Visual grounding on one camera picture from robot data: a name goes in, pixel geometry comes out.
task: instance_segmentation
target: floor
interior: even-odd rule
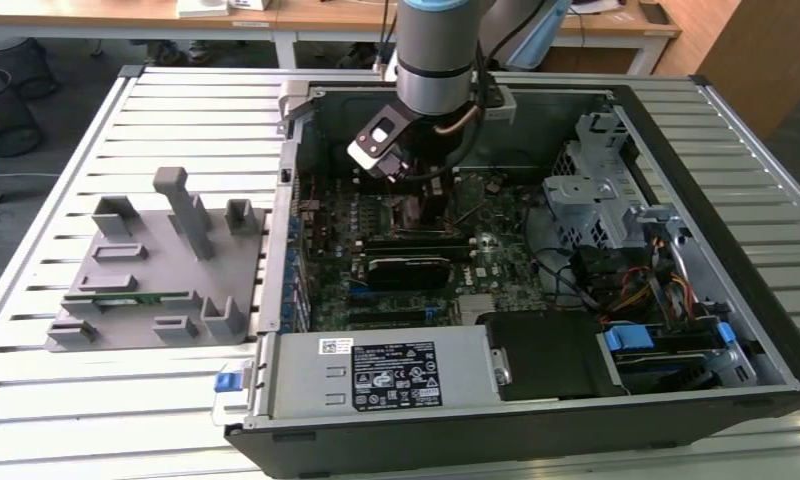
[[[43,40],[48,62],[62,82],[62,90],[50,98],[30,103],[47,135],[47,143],[31,154],[0,159],[2,173],[62,172],[86,132],[100,103],[126,64],[144,61],[144,48],[127,41],[106,40],[104,55],[92,57],[95,45],[84,40]],[[275,49],[269,42],[215,44],[214,67],[277,67]],[[333,68],[347,46],[303,44],[298,62],[303,68]],[[800,181],[800,105],[768,141],[768,146]],[[0,188],[0,275],[27,233],[56,179],[50,177],[3,177]]]

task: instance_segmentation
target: sticker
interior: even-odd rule
[[[139,305],[139,301],[132,298],[114,299],[114,300],[99,300],[95,305],[100,307],[118,307],[122,305]]]
[[[339,355],[349,354],[353,350],[353,338],[322,338],[321,348],[318,353],[321,355]]]
[[[235,27],[270,28],[267,22],[231,22]]]
[[[353,396],[361,412],[442,406],[434,342],[353,347]]]

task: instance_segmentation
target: barcode sticker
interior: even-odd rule
[[[322,338],[321,349],[318,353],[321,355],[341,355],[353,352],[353,338]]]
[[[270,28],[269,22],[231,22],[235,27]]]

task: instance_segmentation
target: green circuit board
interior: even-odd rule
[[[525,243],[522,222],[529,208],[529,189],[503,185],[494,172],[462,173],[442,228],[406,231],[395,225],[399,195],[365,195],[353,183],[337,181],[322,196],[319,208],[306,212],[309,277],[311,279],[311,331],[355,329],[351,315],[385,312],[427,312],[427,325],[461,325],[458,299],[493,296],[497,311],[545,308],[538,273]],[[453,263],[443,289],[371,292],[362,280],[367,257],[357,242],[450,238],[474,245],[470,261]]]

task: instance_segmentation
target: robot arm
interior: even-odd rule
[[[498,59],[509,68],[534,68],[570,4],[571,0],[399,0],[398,101],[383,108],[347,149],[373,176],[393,182],[429,180],[462,161],[465,154],[457,155],[459,161],[447,156],[463,143],[463,127],[475,117],[481,129],[487,108],[489,89],[481,89],[473,102],[474,66],[489,63],[477,59],[478,45],[487,60]]]

